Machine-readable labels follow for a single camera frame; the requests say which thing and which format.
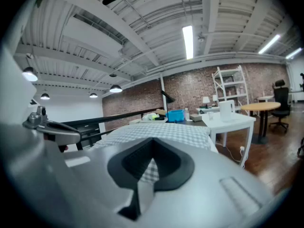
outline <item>white container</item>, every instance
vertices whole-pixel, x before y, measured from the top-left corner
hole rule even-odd
[[[185,119],[189,120],[190,119],[190,114],[188,108],[185,108]]]
[[[235,113],[234,100],[222,101],[219,103],[219,115],[223,122],[229,122],[232,120],[232,113]]]

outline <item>shelf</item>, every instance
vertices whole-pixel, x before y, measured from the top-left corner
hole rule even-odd
[[[235,73],[240,72],[241,70],[239,68],[236,69],[226,69],[226,70],[220,70],[219,72],[217,71],[214,74],[215,78],[219,78],[219,75],[222,74],[222,77],[228,77],[228,76],[233,76]]]
[[[247,94],[228,95],[228,96],[226,96],[226,99],[238,98],[238,97],[243,97],[243,96],[247,96]]]
[[[228,83],[224,83],[224,86],[232,87],[232,86],[236,86],[236,85],[244,84],[244,83],[245,83],[244,81],[228,82]]]

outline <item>office chair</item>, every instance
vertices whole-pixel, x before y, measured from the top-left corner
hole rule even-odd
[[[281,106],[274,111],[271,112],[272,116],[278,117],[279,121],[276,123],[271,123],[271,125],[279,125],[285,128],[285,133],[287,132],[287,129],[289,127],[288,123],[281,122],[282,118],[287,117],[290,115],[290,106],[288,105],[288,93],[289,89],[287,87],[282,87],[285,85],[284,80],[278,80],[275,82],[276,87],[280,87],[277,89],[274,89],[275,93],[275,101],[281,103]]]

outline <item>ceiling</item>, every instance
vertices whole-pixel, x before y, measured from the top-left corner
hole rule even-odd
[[[190,24],[194,58],[187,61],[181,28]],[[259,55],[276,34],[280,40]],[[284,63],[301,46],[299,28],[278,0],[117,0],[107,6],[102,0],[43,0],[32,11],[15,60],[38,72],[37,88],[106,96],[113,84],[127,88],[159,73]]]

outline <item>black desk lamp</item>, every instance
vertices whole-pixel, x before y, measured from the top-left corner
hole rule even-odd
[[[164,92],[163,90],[161,91],[161,93],[166,97],[167,117],[168,117],[168,121],[169,121],[168,103],[174,102],[175,99],[172,98],[171,96],[169,96],[169,95],[168,95],[166,92]]]

